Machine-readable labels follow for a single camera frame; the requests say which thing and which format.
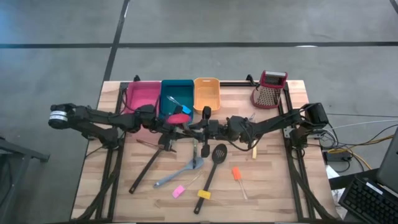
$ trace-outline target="blue object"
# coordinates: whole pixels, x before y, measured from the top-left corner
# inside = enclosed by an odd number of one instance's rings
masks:
[[[172,180],[174,177],[178,176],[185,170],[199,169],[204,165],[204,163],[205,163],[205,161],[203,160],[202,157],[197,157],[197,166],[195,168],[193,168],[193,160],[191,160],[184,168],[182,168],[179,171],[175,172],[174,174],[168,175],[167,177],[164,177],[162,180],[156,182],[154,185],[154,188],[164,185],[165,183]]]
[[[182,112],[184,112],[186,114],[190,114],[192,112],[192,110],[187,108],[185,105],[181,105],[181,103],[179,103],[177,100],[175,100],[174,97],[172,97],[172,96],[166,96],[166,97],[167,97],[167,99],[169,99],[171,102],[175,103],[176,105],[182,106]]]
[[[172,96],[175,101],[183,105],[183,112],[193,118],[193,80],[163,80],[160,91],[160,114],[165,118],[174,113],[177,104],[170,101],[167,96]]]

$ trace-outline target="teal bin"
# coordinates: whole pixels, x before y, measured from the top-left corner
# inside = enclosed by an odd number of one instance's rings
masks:
[[[173,114],[175,103],[171,102],[167,96],[172,96],[181,105],[190,109],[189,116],[193,119],[193,80],[163,80],[160,91],[160,114],[161,118]]]

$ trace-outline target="small orange brush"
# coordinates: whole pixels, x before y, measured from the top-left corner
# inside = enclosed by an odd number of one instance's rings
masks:
[[[236,181],[238,181],[239,184],[240,184],[240,186],[241,186],[242,194],[243,194],[244,199],[247,200],[247,199],[248,199],[248,196],[246,195],[246,191],[245,191],[244,188],[243,188],[243,184],[242,184],[242,175],[241,175],[241,172],[239,171],[239,168],[238,168],[238,167],[233,167],[233,168],[232,168],[232,174],[234,175],[234,179],[235,179]]]

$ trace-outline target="yellow cable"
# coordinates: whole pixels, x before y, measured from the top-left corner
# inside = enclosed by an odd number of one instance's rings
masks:
[[[373,140],[373,141],[369,141],[369,142],[366,142],[366,143],[363,143],[363,144],[360,144],[360,145],[361,146],[367,146],[369,144],[380,143],[380,142],[385,141],[387,139],[392,139],[392,137],[393,137],[393,135],[390,135],[390,136],[387,136],[387,137],[384,137],[384,138],[380,138],[380,139],[376,139],[376,140]],[[349,151],[350,149],[352,149],[352,148],[354,148],[356,146],[351,146],[351,147],[349,147],[347,149],[330,149],[330,150],[328,150],[328,153],[330,153],[330,154],[342,153],[342,152]]]
[[[363,162],[363,164],[365,164],[365,166],[366,166],[369,170],[372,169],[372,167],[371,167],[361,156],[359,156],[359,155],[357,155],[357,154],[355,154],[355,153],[353,153],[353,156],[355,156],[355,157],[357,157],[359,160],[361,160],[361,161]]]
[[[385,141],[385,140],[387,140],[387,139],[392,139],[392,137],[393,137],[393,135],[390,135],[390,136],[387,136],[387,137],[384,137],[384,138],[380,138],[380,139],[375,139],[375,140],[373,140],[373,141],[369,141],[369,142],[360,144],[360,146],[367,146],[367,145],[370,145],[370,144],[380,143],[380,142]],[[358,146],[358,145],[348,147],[347,149],[342,149],[342,148],[339,148],[339,149],[330,149],[330,150],[327,151],[327,153],[330,153],[330,154],[342,153],[342,152],[349,151],[350,149],[352,149],[352,148],[354,148],[354,147],[356,147],[356,146]],[[362,161],[363,164],[365,164],[365,166],[366,166],[369,170],[372,169],[372,167],[371,167],[361,156],[359,156],[358,154],[355,154],[354,152],[352,152],[352,153],[353,153],[353,156],[355,156],[357,159],[359,159],[360,161]]]

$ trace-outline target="concrete floor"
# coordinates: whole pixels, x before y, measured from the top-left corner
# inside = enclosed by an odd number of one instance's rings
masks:
[[[3,0],[0,44],[112,43],[123,0]],[[137,0],[121,42],[398,41],[388,0]],[[54,103],[96,106],[110,49],[0,49],[0,133],[51,153],[33,161],[15,207],[16,223],[69,219],[87,141],[47,125]],[[259,77],[264,69],[305,80],[334,126],[397,118],[398,47],[119,49],[111,80]],[[363,142],[393,122],[337,129],[341,142]],[[379,167],[388,142],[358,147]],[[346,164],[333,164],[344,169]],[[352,162],[344,174],[359,172]]]

